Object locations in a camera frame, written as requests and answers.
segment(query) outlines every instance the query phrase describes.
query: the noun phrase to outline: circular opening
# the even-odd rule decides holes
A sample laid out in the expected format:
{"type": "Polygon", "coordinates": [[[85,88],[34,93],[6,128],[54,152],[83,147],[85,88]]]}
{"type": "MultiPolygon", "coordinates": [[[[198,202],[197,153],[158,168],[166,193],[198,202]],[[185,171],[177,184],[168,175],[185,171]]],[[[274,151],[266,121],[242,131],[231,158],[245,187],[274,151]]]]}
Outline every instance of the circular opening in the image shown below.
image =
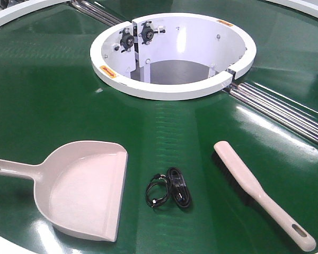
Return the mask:
{"type": "Polygon", "coordinates": [[[180,100],[214,93],[252,66],[256,47],[237,26],[214,17],[164,13],[124,22],[92,43],[97,75],[130,95],[180,100]]]}
{"type": "MultiPolygon", "coordinates": [[[[159,85],[187,84],[207,79],[208,72],[207,66],[196,62],[166,60],[151,64],[150,80],[159,85]]],[[[131,79],[141,81],[139,66],[136,65],[136,69],[131,72],[131,79]]]]}

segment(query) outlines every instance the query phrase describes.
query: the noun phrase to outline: white panel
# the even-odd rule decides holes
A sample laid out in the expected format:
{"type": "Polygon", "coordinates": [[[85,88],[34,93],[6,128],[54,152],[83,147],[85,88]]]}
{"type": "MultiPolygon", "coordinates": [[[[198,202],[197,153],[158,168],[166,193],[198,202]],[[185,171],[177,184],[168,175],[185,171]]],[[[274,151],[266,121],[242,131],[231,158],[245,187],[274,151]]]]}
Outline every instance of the white panel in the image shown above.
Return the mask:
{"type": "Polygon", "coordinates": [[[108,29],[110,33],[106,33],[106,40],[104,41],[101,54],[105,57],[106,63],[116,72],[130,77],[130,72],[136,69],[134,46],[131,51],[124,51],[124,47],[120,45],[122,32],[124,28],[128,28],[130,33],[133,32],[133,26],[130,22],[123,22],[115,25],[113,30],[108,29]]]}
{"type": "Polygon", "coordinates": [[[66,2],[64,0],[28,0],[0,11],[0,26],[39,9],[66,2]]]}
{"type": "Polygon", "coordinates": [[[281,4],[318,18],[318,0],[266,0],[281,4]]]}

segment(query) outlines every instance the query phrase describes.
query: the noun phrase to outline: metal rod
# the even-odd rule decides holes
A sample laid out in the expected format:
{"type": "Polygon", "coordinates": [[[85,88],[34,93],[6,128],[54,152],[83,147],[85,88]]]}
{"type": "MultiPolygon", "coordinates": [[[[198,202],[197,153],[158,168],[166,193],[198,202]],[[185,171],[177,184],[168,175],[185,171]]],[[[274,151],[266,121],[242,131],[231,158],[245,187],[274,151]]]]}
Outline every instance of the metal rod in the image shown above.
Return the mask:
{"type": "Polygon", "coordinates": [[[77,10],[87,14],[88,16],[93,17],[96,20],[99,20],[100,22],[108,26],[114,26],[121,23],[120,19],[118,19],[117,17],[114,17],[111,14],[107,15],[106,11],[101,10],[100,8],[88,3],[87,1],[71,0],[70,4],[77,10]]]}
{"type": "Polygon", "coordinates": [[[293,110],[288,104],[273,96],[250,89],[247,84],[233,85],[227,90],[233,97],[289,127],[298,134],[318,144],[318,123],[293,110]]]}
{"type": "Polygon", "coordinates": [[[109,19],[110,21],[112,21],[115,25],[120,24],[123,22],[123,20],[113,16],[112,14],[108,13],[107,11],[103,10],[102,8],[99,8],[85,0],[81,0],[81,3],[84,4],[85,6],[87,6],[88,8],[91,8],[95,11],[97,11],[99,14],[101,14],[102,16],[106,17],[107,19],[109,19]]]}
{"type": "Polygon", "coordinates": [[[281,100],[272,97],[271,95],[255,88],[254,86],[243,83],[238,86],[239,90],[245,90],[248,93],[251,93],[262,100],[266,101],[268,104],[275,106],[276,108],[283,111],[285,114],[291,116],[292,118],[295,118],[297,121],[300,121],[304,123],[305,125],[308,125],[310,128],[314,128],[318,131],[318,123],[310,119],[309,117],[305,116],[305,113],[301,113],[302,111],[298,109],[293,109],[290,105],[286,104],[285,102],[282,102],[281,100]]]}
{"type": "Polygon", "coordinates": [[[259,94],[253,93],[252,91],[250,91],[246,87],[239,86],[238,90],[241,91],[246,96],[248,96],[252,99],[256,99],[260,104],[264,105],[267,108],[270,108],[271,110],[280,114],[284,118],[287,118],[290,121],[295,122],[298,125],[302,126],[303,128],[309,129],[318,135],[317,125],[312,124],[312,122],[308,121],[308,119],[306,119],[306,117],[299,117],[297,114],[295,114],[295,112],[292,111],[292,109],[286,108],[284,105],[281,106],[281,105],[278,105],[276,103],[273,103],[268,98],[265,99],[265,98],[261,97],[259,94]]]}

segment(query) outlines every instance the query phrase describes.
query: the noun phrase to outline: green conveyor belt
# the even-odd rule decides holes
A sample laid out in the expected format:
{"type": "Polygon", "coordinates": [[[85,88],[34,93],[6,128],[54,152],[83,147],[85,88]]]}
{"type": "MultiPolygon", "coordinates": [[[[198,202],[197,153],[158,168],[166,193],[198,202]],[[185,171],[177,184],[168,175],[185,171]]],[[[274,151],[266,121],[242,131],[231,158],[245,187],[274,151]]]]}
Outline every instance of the green conveyor belt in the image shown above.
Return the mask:
{"type": "MultiPolygon", "coordinates": [[[[253,67],[239,81],[283,94],[318,120],[317,19],[258,0],[101,3],[127,20],[190,12],[238,25],[257,44],[253,67]]],[[[39,254],[302,253],[258,204],[243,205],[211,161],[213,144],[227,140],[316,239],[317,252],[318,146],[222,91],[160,102],[111,88],[96,76],[89,55],[107,28],[67,4],[0,28],[0,158],[38,164],[76,140],[124,146],[129,158],[117,242],[53,229],[34,204],[33,182],[2,176],[0,236],[39,254]],[[156,211],[145,203],[148,181],[171,166],[190,188],[187,211],[173,201],[156,211]]]]}

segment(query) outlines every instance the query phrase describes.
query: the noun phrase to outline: coiled cable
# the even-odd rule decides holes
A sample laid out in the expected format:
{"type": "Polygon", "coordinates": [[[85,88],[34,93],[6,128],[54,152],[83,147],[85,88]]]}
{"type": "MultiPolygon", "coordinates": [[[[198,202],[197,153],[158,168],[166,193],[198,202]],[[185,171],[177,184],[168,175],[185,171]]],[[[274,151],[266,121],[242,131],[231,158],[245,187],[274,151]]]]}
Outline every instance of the coiled cable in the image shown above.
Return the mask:
{"type": "Polygon", "coordinates": [[[146,187],[145,199],[148,206],[152,208],[163,205],[172,196],[180,208],[190,206],[192,198],[181,171],[178,168],[171,167],[166,175],[156,174],[146,187]],[[164,185],[166,193],[161,198],[150,199],[149,192],[156,185],[164,185]]]}

